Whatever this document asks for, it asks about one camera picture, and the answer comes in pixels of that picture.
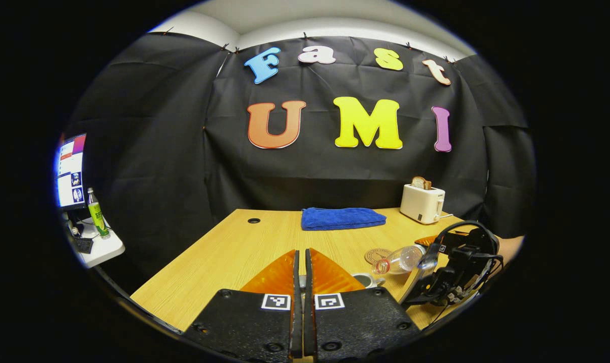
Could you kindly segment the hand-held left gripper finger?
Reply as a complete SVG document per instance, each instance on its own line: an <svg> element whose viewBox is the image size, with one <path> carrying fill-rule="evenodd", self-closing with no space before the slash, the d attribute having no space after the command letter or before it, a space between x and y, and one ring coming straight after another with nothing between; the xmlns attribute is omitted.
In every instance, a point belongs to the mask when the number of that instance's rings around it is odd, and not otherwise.
<svg viewBox="0 0 610 363"><path fill-rule="evenodd" d="M420 328L384 287L322 292L346 272L323 253L305 253L303 354L314 362L367 362L420 335Z"/></svg>
<svg viewBox="0 0 610 363"><path fill-rule="evenodd" d="M183 333L241 361L291 362L302 356L299 253L284 253L242 289L222 288Z"/></svg>

